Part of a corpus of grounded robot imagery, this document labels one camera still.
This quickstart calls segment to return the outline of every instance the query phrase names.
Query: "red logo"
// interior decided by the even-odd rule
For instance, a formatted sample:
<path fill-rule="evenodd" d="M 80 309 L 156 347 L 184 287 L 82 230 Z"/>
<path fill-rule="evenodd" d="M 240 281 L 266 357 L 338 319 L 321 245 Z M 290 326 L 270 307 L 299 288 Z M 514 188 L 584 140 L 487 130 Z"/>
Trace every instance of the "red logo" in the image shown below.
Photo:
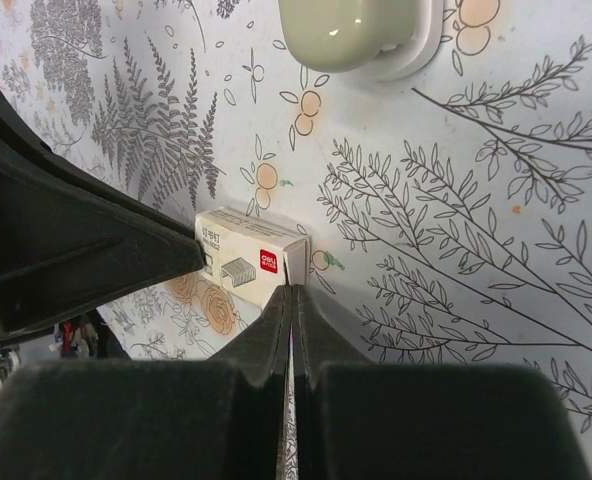
<path fill-rule="evenodd" d="M 278 273 L 278 260 L 276 255 L 267 250 L 260 251 L 260 268 L 268 272 Z"/>

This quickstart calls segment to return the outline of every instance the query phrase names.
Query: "screw hole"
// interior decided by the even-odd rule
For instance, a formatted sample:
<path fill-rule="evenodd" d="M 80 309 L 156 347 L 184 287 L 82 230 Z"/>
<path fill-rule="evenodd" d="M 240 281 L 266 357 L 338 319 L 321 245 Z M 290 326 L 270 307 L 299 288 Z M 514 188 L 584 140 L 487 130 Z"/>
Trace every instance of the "screw hole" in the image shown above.
<path fill-rule="evenodd" d="M 42 140 L 40 141 L 40 146 L 43 147 L 45 150 L 47 150 L 49 153 L 52 153 L 52 149 L 49 145 L 47 145 L 45 142 L 43 142 Z"/>

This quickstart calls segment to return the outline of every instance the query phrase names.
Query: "small white box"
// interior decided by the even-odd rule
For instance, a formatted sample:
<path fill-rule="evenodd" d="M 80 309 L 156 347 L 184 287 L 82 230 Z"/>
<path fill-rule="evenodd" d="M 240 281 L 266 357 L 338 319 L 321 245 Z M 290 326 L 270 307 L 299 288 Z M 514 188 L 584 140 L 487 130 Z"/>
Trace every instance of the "small white box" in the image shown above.
<path fill-rule="evenodd" d="M 196 240 L 205 252 L 207 280 L 263 307 L 279 285 L 306 285 L 309 237 L 235 210 L 196 216 Z"/>

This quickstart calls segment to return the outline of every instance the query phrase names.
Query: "light green plastic object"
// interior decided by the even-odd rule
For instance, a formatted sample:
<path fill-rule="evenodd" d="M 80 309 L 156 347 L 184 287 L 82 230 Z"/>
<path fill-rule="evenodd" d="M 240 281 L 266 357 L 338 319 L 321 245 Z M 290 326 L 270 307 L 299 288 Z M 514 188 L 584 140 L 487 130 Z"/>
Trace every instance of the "light green plastic object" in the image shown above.
<path fill-rule="evenodd" d="M 279 0 L 285 43 L 296 60 L 316 71 L 345 72 L 398 51 L 390 56 L 389 66 L 370 67 L 370 76 L 383 79 L 409 74 L 410 63 L 415 71 L 431 59 L 442 31 L 442 4 L 442 0 Z M 394 46 L 394 51 L 378 55 Z"/>

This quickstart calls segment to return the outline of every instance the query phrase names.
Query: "floral tablecloth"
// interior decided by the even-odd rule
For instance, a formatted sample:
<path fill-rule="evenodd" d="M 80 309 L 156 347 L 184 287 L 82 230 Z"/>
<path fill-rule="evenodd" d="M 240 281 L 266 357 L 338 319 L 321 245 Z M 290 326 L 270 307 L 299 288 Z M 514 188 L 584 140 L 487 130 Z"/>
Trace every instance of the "floral tablecloth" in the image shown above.
<path fill-rule="evenodd" d="M 277 2 L 0 0 L 0 87 L 171 217 L 310 234 L 374 360 L 540 370 L 592 466 L 592 2 L 446 0 L 436 57 L 379 84 L 300 66 Z M 190 275 L 102 313 L 133 358 L 198 359 L 258 310 Z"/>

